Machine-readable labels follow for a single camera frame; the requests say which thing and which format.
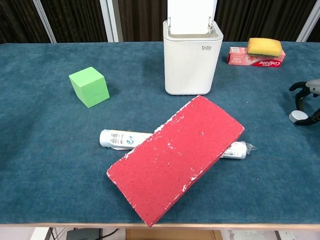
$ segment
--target red sponge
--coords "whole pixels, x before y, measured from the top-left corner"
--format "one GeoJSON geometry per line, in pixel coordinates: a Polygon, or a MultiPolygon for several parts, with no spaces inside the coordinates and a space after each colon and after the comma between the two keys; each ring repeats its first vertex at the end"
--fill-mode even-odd
{"type": "Polygon", "coordinates": [[[152,226],[243,131],[223,109],[197,96],[113,164],[107,175],[152,226]]]}

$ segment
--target toothpaste box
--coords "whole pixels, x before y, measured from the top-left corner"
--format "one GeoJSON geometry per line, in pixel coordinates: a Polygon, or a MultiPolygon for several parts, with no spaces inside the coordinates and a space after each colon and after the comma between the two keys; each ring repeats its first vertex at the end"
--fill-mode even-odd
{"type": "Polygon", "coordinates": [[[246,47],[230,47],[227,63],[229,65],[243,65],[255,67],[279,68],[285,59],[285,52],[282,50],[280,56],[266,56],[248,54],[246,47]]]}

